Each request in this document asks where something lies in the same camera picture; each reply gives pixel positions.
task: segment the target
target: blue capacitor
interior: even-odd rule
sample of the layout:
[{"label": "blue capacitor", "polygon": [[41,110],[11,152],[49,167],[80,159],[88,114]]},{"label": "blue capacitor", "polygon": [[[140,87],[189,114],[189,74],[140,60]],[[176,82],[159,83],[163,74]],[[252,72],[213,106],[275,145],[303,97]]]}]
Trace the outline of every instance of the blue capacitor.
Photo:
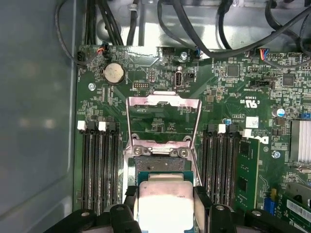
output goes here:
[{"label": "blue capacitor", "polygon": [[231,120],[231,119],[228,119],[228,118],[224,118],[224,119],[223,119],[223,124],[225,124],[225,125],[231,125],[231,124],[232,124],[232,120]]}]

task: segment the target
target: ram slot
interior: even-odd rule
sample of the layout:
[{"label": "ram slot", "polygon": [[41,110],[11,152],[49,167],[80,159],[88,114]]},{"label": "ram slot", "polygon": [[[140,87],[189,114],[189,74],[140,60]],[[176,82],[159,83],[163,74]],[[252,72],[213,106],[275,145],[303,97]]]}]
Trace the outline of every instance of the ram slot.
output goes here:
[{"label": "ram slot", "polygon": [[83,151],[82,151],[82,209],[87,209],[88,196],[88,155],[89,155],[90,134],[83,133]]},{"label": "ram slot", "polygon": [[97,211],[97,199],[98,199],[98,171],[99,171],[99,157],[100,157],[100,136],[97,134],[93,135],[93,160],[92,160],[92,204],[91,209]]},{"label": "ram slot", "polygon": [[207,193],[212,196],[212,171],[214,162],[214,135],[211,132],[204,131],[203,151],[202,151],[202,181],[207,188]]},{"label": "ram slot", "polygon": [[102,169],[102,165],[103,165],[103,133],[100,132],[99,135],[99,144],[98,144],[98,152],[99,152],[99,156],[98,156],[98,160],[97,163],[98,164],[98,168],[97,168],[97,198],[96,198],[96,213],[99,215],[102,213],[102,179],[103,179],[103,169]]},{"label": "ram slot", "polygon": [[221,183],[223,176],[223,157],[224,157],[224,140],[225,137],[222,133],[218,134],[215,157],[215,180],[214,180],[214,193],[215,203],[221,203]]},{"label": "ram slot", "polygon": [[108,206],[109,198],[109,131],[103,132],[102,137],[102,179],[101,179],[101,210]]},{"label": "ram slot", "polygon": [[237,156],[239,153],[239,143],[240,143],[241,136],[239,133],[231,133],[229,135],[229,158],[230,158],[230,166],[228,167],[227,173],[229,174],[227,178],[227,199],[226,205],[232,206],[233,198],[234,198],[234,191],[235,191],[235,179],[236,179],[236,162]]},{"label": "ram slot", "polygon": [[111,179],[110,179],[110,204],[118,201],[118,156],[119,156],[119,134],[118,131],[110,133],[109,158],[111,159]]},{"label": "ram slot", "polygon": [[223,153],[222,153],[222,175],[221,175],[221,183],[220,183],[220,202],[221,204],[225,204],[226,196],[227,196],[227,178],[228,178],[228,170],[230,168],[230,143],[228,140],[228,133],[224,134],[223,137]]}]

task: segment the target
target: white label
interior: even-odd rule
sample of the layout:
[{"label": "white label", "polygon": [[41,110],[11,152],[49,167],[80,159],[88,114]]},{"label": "white label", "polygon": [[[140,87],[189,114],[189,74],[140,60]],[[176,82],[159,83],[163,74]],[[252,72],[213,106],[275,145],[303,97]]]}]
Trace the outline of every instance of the white label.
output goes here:
[{"label": "white label", "polygon": [[301,226],[299,226],[295,222],[294,222],[294,227],[296,227],[297,229],[301,230],[302,232],[308,233],[305,229],[303,229]]},{"label": "white label", "polygon": [[240,103],[245,104],[246,108],[257,108],[257,105],[260,104],[260,100],[240,100]]},{"label": "white label", "polygon": [[294,211],[299,216],[302,216],[304,219],[311,222],[311,213],[301,208],[299,205],[296,205],[292,201],[287,200],[287,208],[289,208],[290,210]]},{"label": "white label", "polygon": [[246,128],[258,129],[259,118],[256,116],[247,116],[246,117]]}]

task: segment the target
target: black ram slot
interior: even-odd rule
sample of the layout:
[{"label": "black ram slot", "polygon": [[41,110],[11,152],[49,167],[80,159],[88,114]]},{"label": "black ram slot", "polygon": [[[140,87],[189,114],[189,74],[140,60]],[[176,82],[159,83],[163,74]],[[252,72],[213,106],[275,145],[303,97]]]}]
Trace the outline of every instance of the black ram slot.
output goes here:
[{"label": "black ram slot", "polygon": [[88,133],[83,133],[83,151],[82,151],[82,209],[87,209],[87,191],[88,191],[88,168],[87,158],[89,152],[89,138]]},{"label": "black ram slot", "polygon": [[204,131],[202,182],[214,203],[231,205],[240,135]]},{"label": "black ram slot", "polygon": [[110,186],[110,204],[116,204],[118,201],[118,156],[119,156],[119,133],[111,131],[110,133],[110,151],[111,158],[111,186]]},{"label": "black ram slot", "polygon": [[109,194],[109,131],[103,132],[102,142],[102,181],[101,181],[101,195],[102,195],[102,212],[108,206]]},{"label": "black ram slot", "polygon": [[100,136],[99,133],[93,136],[93,159],[92,159],[92,205],[91,209],[97,211],[97,199],[98,199],[98,179],[99,179],[99,157],[100,157]]}]

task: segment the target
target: integrated circuit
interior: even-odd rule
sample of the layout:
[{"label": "integrated circuit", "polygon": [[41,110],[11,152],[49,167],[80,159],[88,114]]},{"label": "integrated circuit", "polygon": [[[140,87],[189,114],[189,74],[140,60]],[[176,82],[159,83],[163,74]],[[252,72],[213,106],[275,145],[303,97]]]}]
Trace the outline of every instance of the integrated circuit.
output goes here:
[{"label": "integrated circuit", "polygon": [[227,76],[238,77],[239,76],[239,66],[238,65],[228,65]]},{"label": "integrated circuit", "polygon": [[283,74],[283,86],[294,86],[295,75],[294,74]]}]

